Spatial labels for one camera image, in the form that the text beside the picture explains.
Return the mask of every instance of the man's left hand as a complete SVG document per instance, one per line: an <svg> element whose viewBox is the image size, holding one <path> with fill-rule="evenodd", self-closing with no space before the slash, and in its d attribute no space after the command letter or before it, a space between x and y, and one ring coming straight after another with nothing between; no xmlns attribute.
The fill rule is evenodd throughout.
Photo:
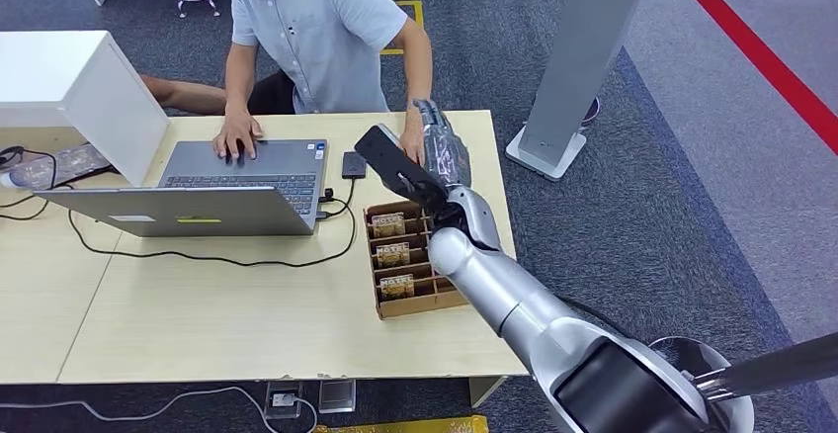
<svg viewBox="0 0 838 433"><path fill-rule="evenodd" d="M419 164L425 164L425 130L422 124L422 114L412 103L404 117L404 131L399 142L408 158Z"/></svg>

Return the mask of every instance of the person's arm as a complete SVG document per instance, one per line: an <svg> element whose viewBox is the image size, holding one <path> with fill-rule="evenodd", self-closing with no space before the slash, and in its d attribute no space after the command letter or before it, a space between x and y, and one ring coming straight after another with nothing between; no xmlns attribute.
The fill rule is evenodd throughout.
<svg viewBox="0 0 838 433"><path fill-rule="evenodd" d="M226 116L247 113L247 100L253 91L256 75L256 46L233 43L227 55L224 89L227 103L224 107Z"/></svg>
<svg viewBox="0 0 838 433"><path fill-rule="evenodd" d="M253 139L262 136L262 128L247 111L247 100L253 91L256 72L256 46L233 43L227 55L225 89L227 105L224 108L224 125L212 141L212 147L219 158L227 155L238 159L238 143L241 141L250 159L256 158Z"/></svg>
<svg viewBox="0 0 838 433"><path fill-rule="evenodd" d="M219 158L225 157L229 151L233 159L238 159L237 142L241 141L247 154L254 159L256 148L253 139L262 136L262 128L247 111L247 100L256 78L256 49L259 41L242 0L231 2L233 37L224 78L227 103L224 108L224 124L212 141L212 148Z"/></svg>
<svg viewBox="0 0 838 433"><path fill-rule="evenodd" d="M221 115L227 103L224 89L195 82L166 80L139 74L142 83L164 108L198 115Z"/></svg>
<svg viewBox="0 0 838 433"><path fill-rule="evenodd" d="M332 3L344 26L374 52L381 52L391 42L404 49L407 116L401 144L410 158L423 162L423 124L413 99L431 97L433 60L428 35L392 0L332 0Z"/></svg>
<svg viewBox="0 0 838 433"><path fill-rule="evenodd" d="M414 99L430 100L434 79L431 41L425 30L410 18L405 21L393 42L404 49L404 75L407 80L407 112L401 147L410 159L425 163L425 134L422 115L413 105Z"/></svg>

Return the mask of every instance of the metal rod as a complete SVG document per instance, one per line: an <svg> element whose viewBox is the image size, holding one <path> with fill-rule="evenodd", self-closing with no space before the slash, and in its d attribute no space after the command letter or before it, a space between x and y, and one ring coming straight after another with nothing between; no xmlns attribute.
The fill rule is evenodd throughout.
<svg viewBox="0 0 838 433"><path fill-rule="evenodd" d="M693 379L709 401L838 376L838 333L787 347Z"/></svg>

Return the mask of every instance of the yellow tape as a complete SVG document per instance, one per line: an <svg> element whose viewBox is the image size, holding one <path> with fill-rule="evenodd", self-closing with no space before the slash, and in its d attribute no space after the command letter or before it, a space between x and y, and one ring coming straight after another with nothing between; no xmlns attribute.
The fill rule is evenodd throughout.
<svg viewBox="0 0 838 433"><path fill-rule="evenodd" d="M179 217L175 220L179 223L221 223L220 218Z"/></svg>
<svg viewBox="0 0 838 433"><path fill-rule="evenodd" d="M396 1L398 6L412 6L413 7L413 21L415 21L422 29L425 29L425 14L422 11L422 0L402 0ZM384 49L381 55L402 55L404 49Z"/></svg>
<svg viewBox="0 0 838 433"><path fill-rule="evenodd" d="M489 433L486 417L474 415L466 418L405 421L380 425L327 428L318 426L314 433Z"/></svg>

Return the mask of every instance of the cardboard box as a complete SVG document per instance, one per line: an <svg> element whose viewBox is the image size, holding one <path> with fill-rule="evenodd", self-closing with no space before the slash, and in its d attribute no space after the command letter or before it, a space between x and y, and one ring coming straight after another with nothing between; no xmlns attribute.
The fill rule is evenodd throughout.
<svg viewBox="0 0 838 433"><path fill-rule="evenodd" d="M372 217L394 213L404 214L404 235L374 238ZM376 294L378 317L385 319L403 314L468 304L468 301L454 288L454 285L447 278L434 272L428 262L428 240L431 236L432 222L422 212L419 205L405 201L372 206L364 210L364 221L370 249L370 267L373 269L373 290ZM379 267L376 248L380 245L400 242L407 242L410 247L410 264L391 268ZM413 275L415 296L402 300L383 301L381 299L381 279L406 274Z"/></svg>

